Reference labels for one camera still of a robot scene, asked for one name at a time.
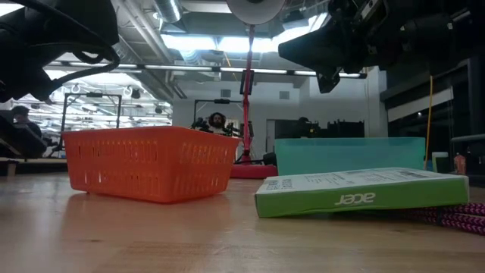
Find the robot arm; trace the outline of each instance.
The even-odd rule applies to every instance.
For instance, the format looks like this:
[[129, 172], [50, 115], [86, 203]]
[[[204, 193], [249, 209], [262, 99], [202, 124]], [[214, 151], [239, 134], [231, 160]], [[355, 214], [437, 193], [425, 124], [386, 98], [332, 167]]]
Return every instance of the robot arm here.
[[485, 49], [485, 1], [330, 0], [319, 30], [280, 44], [280, 57], [317, 72], [321, 93], [358, 73], [427, 60], [440, 74]]
[[[25, 8], [0, 17], [0, 102], [31, 93], [45, 101], [63, 83], [115, 69], [120, 58], [110, 0], [14, 0]], [[43, 67], [64, 53], [102, 67], [51, 80]]]

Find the orange basket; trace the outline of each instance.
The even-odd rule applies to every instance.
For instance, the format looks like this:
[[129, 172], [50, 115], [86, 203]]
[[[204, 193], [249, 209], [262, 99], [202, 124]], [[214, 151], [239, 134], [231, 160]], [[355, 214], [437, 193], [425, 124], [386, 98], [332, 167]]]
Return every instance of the orange basket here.
[[226, 190], [239, 140], [182, 127], [63, 133], [75, 190], [178, 202]]

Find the person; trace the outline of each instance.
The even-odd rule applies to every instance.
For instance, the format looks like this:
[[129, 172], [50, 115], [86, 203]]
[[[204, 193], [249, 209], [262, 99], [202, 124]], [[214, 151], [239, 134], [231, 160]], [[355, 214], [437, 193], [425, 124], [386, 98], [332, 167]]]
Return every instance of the person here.
[[14, 115], [14, 120], [16, 121], [15, 124], [25, 124], [28, 128], [36, 134], [38, 137], [42, 138], [42, 131], [40, 127], [30, 121], [29, 119], [29, 109], [25, 106], [18, 105], [11, 109], [12, 114]]
[[225, 134], [224, 128], [226, 126], [226, 116], [219, 112], [213, 113], [209, 117], [209, 130], [214, 133]]

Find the wooden table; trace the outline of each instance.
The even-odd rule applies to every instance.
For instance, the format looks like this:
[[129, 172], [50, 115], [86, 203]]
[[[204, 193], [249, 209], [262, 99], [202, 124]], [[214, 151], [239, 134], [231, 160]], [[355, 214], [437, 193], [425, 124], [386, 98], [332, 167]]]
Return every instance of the wooden table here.
[[[259, 180], [176, 205], [0, 180], [0, 272], [484, 272], [485, 237], [365, 218], [259, 219]], [[485, 200], [485, 190], [473, 189]]]

